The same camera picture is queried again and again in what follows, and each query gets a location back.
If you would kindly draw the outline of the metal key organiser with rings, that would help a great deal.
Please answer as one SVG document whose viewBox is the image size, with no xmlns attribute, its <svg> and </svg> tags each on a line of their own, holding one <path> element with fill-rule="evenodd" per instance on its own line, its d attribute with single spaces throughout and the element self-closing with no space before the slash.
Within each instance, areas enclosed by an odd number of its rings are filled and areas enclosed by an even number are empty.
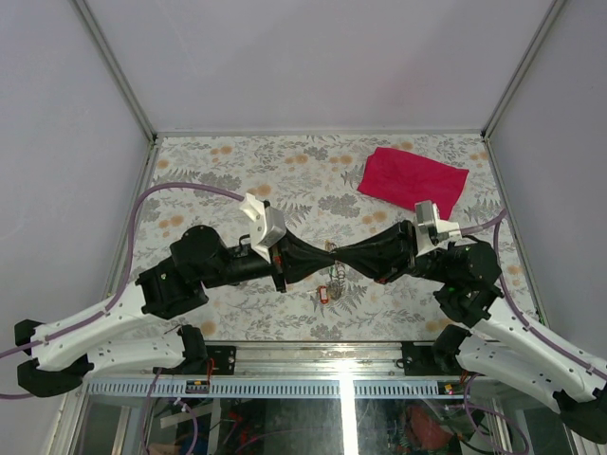
<svg viewBox="0 0 607 455">
<path fill-rule="evenodd" d="M 339 300 L 345 289 L 345 265 L 335 261 L 328 271 L 327 292 L 331 300 Z"/>
</svg>

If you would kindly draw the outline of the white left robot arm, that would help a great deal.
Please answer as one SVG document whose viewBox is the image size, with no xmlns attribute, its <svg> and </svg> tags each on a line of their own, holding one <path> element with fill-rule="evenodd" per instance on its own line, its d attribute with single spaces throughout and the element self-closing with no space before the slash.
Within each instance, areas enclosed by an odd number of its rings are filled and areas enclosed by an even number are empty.
<svg viewBox="0 0 607 455">
<path fill-rule="evenodd" d="M 333 264 L 329 252 L 287 232 L 263 258 L 246 242 L 227 247 L 208 226 L 188 229 L 170 256 L 141 272 L 114 297 L 53 323 L 25 319 L 15 343 L 28 354 L 17 368 L 18 385 L 36 397 L 80 387 L 99 373 L 147 370 L 209 374 L 212 360 L 201 331 L 182 324 L 160 337 L 121 341 L 138 327 L 169 321 L 205 305 L 206 289 L 270 277 L 279 292 Z"/>
</svg>

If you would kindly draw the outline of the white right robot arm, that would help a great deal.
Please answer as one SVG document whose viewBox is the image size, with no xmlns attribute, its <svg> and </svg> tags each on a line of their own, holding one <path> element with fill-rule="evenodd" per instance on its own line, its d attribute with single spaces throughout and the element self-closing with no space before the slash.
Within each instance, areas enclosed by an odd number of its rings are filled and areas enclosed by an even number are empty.
<svg viewBox="0 0 607 455">
<path fill-rule="evenodd" d="M 579 436 L 605 444 L 605 359 L 526 317 L 506 291 L 497 252 L 474 238 L 476 231 L 416 219 L 332 255 L 378 283 L 403 275 L 441 283 L 434 298 L 455 324 L 434 344 L 439 372 L 462 368 L 498 379 L 553 410 Z"/>
</svg>

